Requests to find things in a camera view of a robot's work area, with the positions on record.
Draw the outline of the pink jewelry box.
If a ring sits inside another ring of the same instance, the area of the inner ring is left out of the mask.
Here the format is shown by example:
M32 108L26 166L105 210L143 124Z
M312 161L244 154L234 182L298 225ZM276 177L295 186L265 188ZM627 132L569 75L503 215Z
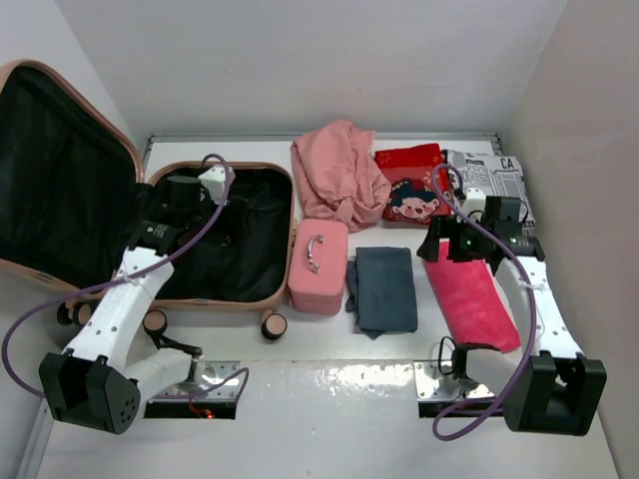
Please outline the pink jewelry box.
M303 313L339 313L348 256L346 225L304 219L299 224L288 287L292 307Z

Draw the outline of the magenta towel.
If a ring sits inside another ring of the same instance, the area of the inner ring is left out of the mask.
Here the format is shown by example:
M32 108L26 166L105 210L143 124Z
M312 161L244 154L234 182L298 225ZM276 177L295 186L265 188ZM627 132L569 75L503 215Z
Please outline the magenta towel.
M437 262L424 265L430 285L453 340L501 353L520 347L520 338L481 260L454 262L449 243L439 245Z

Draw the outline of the newspaper print cloth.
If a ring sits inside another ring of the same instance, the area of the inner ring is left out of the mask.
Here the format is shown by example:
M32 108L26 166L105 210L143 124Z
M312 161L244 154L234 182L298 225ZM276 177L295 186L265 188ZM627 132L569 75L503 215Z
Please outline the newspaper print cloth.
M519 220L525 230L535 227L535 217L525 187L521 165L515 157L465 153L443 150L442 159L461 174L447 172L450 184L458 197L459 192L478 189L486 196L508 197L520 200Z

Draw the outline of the blue-grey cloth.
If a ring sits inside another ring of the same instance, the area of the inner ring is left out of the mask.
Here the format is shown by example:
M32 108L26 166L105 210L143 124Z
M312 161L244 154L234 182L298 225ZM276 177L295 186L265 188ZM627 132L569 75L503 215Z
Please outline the blue-grey cloth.
M407 247L358 247L346 266L348 300L359 331L371 339L414 333L418 310L412 254Z

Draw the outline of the pink cartoon print shirt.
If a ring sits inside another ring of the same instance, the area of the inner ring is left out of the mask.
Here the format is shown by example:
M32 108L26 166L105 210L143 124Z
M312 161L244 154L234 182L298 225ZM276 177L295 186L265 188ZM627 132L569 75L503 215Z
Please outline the pink cartoon print shirt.
M375 226L389 199L390 182L363 146L347 142L332 152L291 146L292 168L304 215L340 222L352 233Z

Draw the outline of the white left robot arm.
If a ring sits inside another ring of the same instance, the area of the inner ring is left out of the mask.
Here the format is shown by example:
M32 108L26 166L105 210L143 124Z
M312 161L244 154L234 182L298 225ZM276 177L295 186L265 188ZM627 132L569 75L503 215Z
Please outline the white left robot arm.
M174 262L220 217L232 172L218 180L174 176L169 203L143 220L125 246L115 278L81 331L60 353L47 354L39 377L54 420L122 434L148 402L185 403L197 416L213 392L231 385L241 395L246 368L203 380L206 363L196 346L168 339L152 328L152 304L174 273Z

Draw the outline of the red cartoon print cloth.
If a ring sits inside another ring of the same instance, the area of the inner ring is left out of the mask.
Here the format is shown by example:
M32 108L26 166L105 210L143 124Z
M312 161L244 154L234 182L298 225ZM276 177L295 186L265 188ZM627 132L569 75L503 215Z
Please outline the red cartoon print cloth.
M442 163L439 144L381 150L374 160L391 184L382 218L393 223L430 224L433 216L447 216L450 208L433 190L437 184L451 200L451 186L446 172L435 176L433 169Z

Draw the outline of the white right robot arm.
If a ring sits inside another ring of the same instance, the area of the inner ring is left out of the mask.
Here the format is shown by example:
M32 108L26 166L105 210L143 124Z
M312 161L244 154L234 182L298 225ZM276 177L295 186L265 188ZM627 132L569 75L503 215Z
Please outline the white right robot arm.
M417 250L452 343L445 374L491 397L453 441L499 413L514 432L583 436L606 380L568 331L547 277L545 252L514 198L467 200L434 217Z

